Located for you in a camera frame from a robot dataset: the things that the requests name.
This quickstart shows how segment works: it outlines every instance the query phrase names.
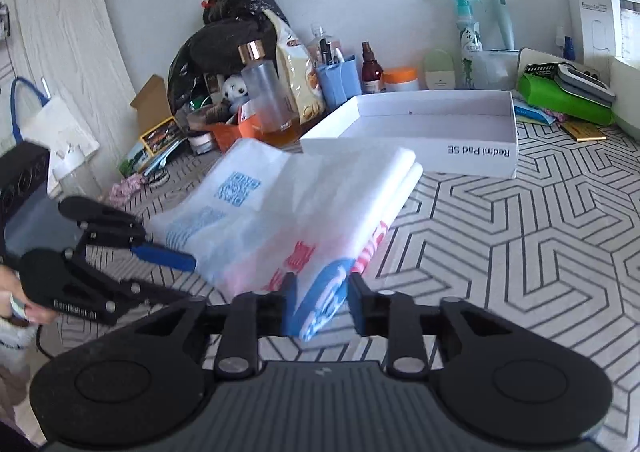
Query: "black garbage bag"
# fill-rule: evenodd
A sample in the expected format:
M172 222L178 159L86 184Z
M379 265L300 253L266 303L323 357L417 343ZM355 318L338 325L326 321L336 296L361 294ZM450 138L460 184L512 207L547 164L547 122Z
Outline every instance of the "black garbage bag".
M210 23L190 39L191 60L202 73L232 75L244 64L238 46L260 39L267 58L275 59L278 35L273 24L263 30L259 23L241 19L223 19Z
M181 47L169 70L168 98L174 113L196 93L202 94L203 73L240 73L241 44L260 39L267 58L275 60L277 33L264 9L287 22L274 0L209 0L203 16L206 26Z
M190 42L191 39L182 45L169 68L167 98L174 115L184 104L191 101L192 93L199 85L198 81L204 82L202 74L198 75L194 70L189 53Z
M262 13L264 9L273 10L278 17L289 24L274 0L209 0L209 7L204 12L203 20L206 25L230 18L254 18L258 22L269 22Z

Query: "cardboard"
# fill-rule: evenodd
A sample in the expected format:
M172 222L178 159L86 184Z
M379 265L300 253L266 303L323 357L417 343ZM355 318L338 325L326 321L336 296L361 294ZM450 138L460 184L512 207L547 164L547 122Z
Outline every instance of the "cardboard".
M405 91L354 97L300 139L308 154L405 147L425 172L514 178L518 133L509 91Z
M131 102L131 107L138 113L140 136L171 118L171 106L166 96L164 79L161 76L152 75Z

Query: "plastic bottle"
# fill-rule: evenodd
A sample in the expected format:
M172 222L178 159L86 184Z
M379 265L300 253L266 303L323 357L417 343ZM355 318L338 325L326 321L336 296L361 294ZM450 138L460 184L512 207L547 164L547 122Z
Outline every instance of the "plastic bottle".
M314 39L306 45L306 48L308 49L311 59L314 61L315 65L322 66L324 61L322 61L322 53L320 50L321 39L324 39L329 45L329 48L331 48L332 57L337 56L335 51L336 48L342 48L340 45L340 39L330 36L318 23L313 23L311 25L311 33L313 34Z
M378 64L369 42L362 43L362 84L365 94L382 93L385 91L385 81L382 78L384 70Z
M568 36L564 38L564 51L562 56L566 60L575 60L574 39Z
M102 189L84 159L80 146L73 147L69 144L65 154L57 155L60 161L53 168L53 176L60 182L63 196L87 196L98 199Z
M474 18L474 11L469 2L470 0L455 1L458 5L458 20L456 21L456 26L460 30L460 50L462 52L464 86L467 89L475 89L472 58L469 57L469 54L482 52L480 23Z
M252 41L238 47L242 63L242 77L262 132L261 139L280 147L300 137L300 116L292 108L275 66L264 58L261 41Z

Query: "spray bottle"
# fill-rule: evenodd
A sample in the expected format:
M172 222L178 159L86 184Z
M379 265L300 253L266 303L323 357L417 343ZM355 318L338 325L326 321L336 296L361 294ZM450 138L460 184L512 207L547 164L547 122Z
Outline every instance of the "spray bottle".
M473 81L473 57L475 52L482 52L480 41L480 23L476 22L470 0L456 0L458 4L458 20L456 26L460 30L460 48L462 50L462 72L465 88L475 89Z

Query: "plastic bag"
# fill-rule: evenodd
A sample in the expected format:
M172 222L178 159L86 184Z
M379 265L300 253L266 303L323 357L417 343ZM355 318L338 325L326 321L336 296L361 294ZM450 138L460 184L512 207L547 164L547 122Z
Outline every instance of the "plastic bag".
M209 23L223 19L253 18L256 22L264 25L268 20L264 17L263 10L273 10L280 19L287 24L289 23L275 0L209 0L203 21L206 25L209 25Z
M244 64L238 46L260 39L267 58L272 60L276 53L276 30L269 22L268 28L261 30L254 21L224 19L199 30L190 39L189 54L199 73L233 75L240 73Z
M276 60L280 82L289 93L291 103L295 104L300 123L305 124L318 118L325 109L316 67L306 46L289 25L272 10L265 10L265 15L278 33Z
M414 161L399 148L310 156L242 139L146 226L156 242L194 255L196 271L228 301L277 290L295 273L286 331L309 340L345 300L350 271L370 259L381 220L392 222L418 182Z
M203 73L240 73L240 44L259 39L266 56L275 60L277 33L263 10L287 21L274 0L209 0L203 16L206 26L181 47L169 70L168 98L174 114L197 94L208 94Z

